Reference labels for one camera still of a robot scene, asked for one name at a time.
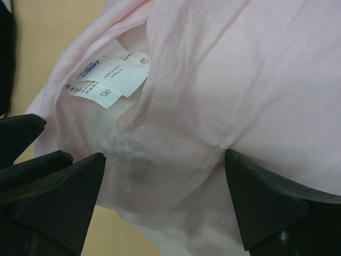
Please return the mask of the white pillow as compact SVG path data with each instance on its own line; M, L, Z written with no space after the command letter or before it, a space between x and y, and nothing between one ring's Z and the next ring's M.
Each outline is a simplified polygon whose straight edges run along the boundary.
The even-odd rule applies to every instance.
M89 99L61 94L55 105L57 141L60 149L80 160L95 152L101 152L116 120L137 103L141 90L129 98L121 97L108 109Z

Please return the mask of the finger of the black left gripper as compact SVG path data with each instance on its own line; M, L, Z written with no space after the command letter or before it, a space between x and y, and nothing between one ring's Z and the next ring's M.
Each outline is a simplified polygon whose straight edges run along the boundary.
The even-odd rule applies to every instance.
M14 161L44 131L46 120L27 114L1 119L1 165Z
M57 172L73 163L63 151L40 156L1 170L1 187L18 187Z

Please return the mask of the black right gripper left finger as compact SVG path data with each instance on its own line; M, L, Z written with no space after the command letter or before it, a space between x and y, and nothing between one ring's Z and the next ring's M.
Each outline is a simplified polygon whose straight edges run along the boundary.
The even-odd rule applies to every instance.
M105 168L95 153L18 187L1 187L1 255L80 255Z

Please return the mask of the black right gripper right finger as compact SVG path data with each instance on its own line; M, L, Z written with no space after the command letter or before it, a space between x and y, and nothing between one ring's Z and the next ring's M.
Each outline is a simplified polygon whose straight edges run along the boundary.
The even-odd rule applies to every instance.
M250 255L340 255L340 196L289 180L227 150L225 173Z

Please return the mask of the pink printed pillowcase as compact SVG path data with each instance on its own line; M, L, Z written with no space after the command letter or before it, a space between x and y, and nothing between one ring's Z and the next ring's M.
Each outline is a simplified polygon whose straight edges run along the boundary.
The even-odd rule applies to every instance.
M340 193L340 1L107 1L28 109L47 122L36 155L62 150L56 102L114 39L151 66L101 144L97 204L163 255L245 255L228 149Z

